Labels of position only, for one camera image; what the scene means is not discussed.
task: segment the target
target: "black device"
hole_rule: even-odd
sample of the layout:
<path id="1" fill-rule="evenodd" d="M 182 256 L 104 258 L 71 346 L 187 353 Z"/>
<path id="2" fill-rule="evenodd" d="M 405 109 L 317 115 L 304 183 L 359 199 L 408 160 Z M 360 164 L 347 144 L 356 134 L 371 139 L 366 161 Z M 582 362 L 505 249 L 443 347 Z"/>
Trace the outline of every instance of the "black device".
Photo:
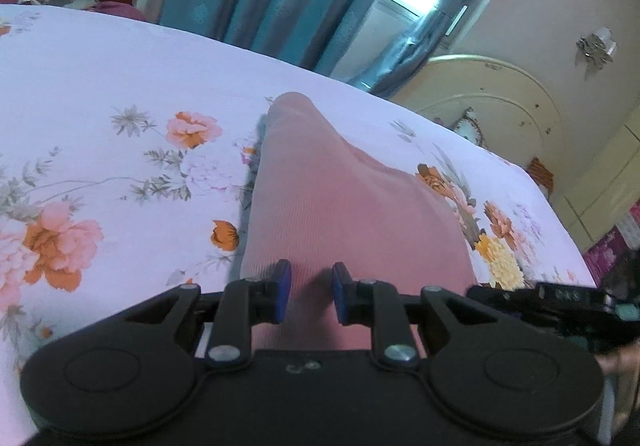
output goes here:
<path id="1" fill-rule="evenodd" d="M 231 282 L 223 293 L 181 285 L 28 360 L 20 389 L 40 429 L 28 445 L 596 444 L 600 367 L 555 335 L 578 306 L 595 321 L 615 314 L 595 289 L 561 299 L 554 289 L 566 286 L 473 287 L 464 298 L 427 286 L 407 296 L 386 282 L 354 282 L 340 263 L 332 275 L 338 321 L 370 327 L 370 350 L 252 351 L 252 325 L 284 319 L 286 260 L 271 279 Z M 523 321 L 533 314 L 546 328 Z M 207 352 L 196 358 L 206 322 Z M 598 328 L 586 337 L 605 349 L 610 333 Z"/>

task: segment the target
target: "wall sconce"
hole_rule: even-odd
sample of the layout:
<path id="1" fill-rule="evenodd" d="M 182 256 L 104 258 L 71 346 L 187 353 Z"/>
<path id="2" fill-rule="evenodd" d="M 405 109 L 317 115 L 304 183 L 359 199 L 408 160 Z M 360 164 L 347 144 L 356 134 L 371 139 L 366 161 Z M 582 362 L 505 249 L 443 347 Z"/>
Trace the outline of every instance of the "wall sconce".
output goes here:
<path id="1" fill-rule="evenodd" d="M 601 27 L 587 38 L 580 38 L 576 45 L 598 70 L 603 68 L 605 63 L 613 61 L 613 56 L 618 49 L 618 44 L 611 39 L 611 31 L 608 27 Z"/>

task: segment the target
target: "ribbed fabric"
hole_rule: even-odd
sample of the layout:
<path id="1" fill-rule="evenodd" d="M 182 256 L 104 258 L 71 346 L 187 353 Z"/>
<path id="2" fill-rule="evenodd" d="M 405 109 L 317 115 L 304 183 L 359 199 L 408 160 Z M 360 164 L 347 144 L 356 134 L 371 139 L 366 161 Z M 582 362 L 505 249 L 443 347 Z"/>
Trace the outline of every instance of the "ribbed fabric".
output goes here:
<path id="1" fill-rule="evenodd" d="M 463 293 L 475 283 L 460 226 L 446 201 L 406 172 L 347 143 L 297 92 L 266 119 L 241 277 L 266 276 L 280 258 L 293 268 L 287 318 L 254 328 L 254 348 L 370 347 L 370 332 L 339 325 L 330 269 L 356 279 Z"/>

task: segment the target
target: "bed sheet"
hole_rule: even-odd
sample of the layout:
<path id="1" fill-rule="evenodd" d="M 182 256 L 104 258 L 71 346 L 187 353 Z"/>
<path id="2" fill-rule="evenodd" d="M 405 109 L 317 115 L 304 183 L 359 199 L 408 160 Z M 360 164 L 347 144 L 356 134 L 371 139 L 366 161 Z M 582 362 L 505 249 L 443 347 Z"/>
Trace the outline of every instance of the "bed sheet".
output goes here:
<path id="1" fill-rule="evenodd" d="M 0 69 L 2 446 L 34 431 L 18 376 L 38 347 L 179 283 L 209 292 L 237 277 L 261 118 L 290 90 L 348 142 L 446 198 L 479 283 L 593 285 L 524 171 L 346 84 L 193 34 L 47 6 L 0 6 Z"/>

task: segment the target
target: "curtain tieback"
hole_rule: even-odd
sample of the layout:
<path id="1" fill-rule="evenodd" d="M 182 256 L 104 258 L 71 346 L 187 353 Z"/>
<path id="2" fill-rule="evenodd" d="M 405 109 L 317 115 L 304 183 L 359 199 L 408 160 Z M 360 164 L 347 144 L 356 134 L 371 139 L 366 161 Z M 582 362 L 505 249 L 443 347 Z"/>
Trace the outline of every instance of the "curtain tieback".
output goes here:
<path id="1" fill-rule="evenodd" d="M 453 20 L 462 9 L 462 4 L 457 0 L 436 0 L 433 9 L 439 10 Z"/>

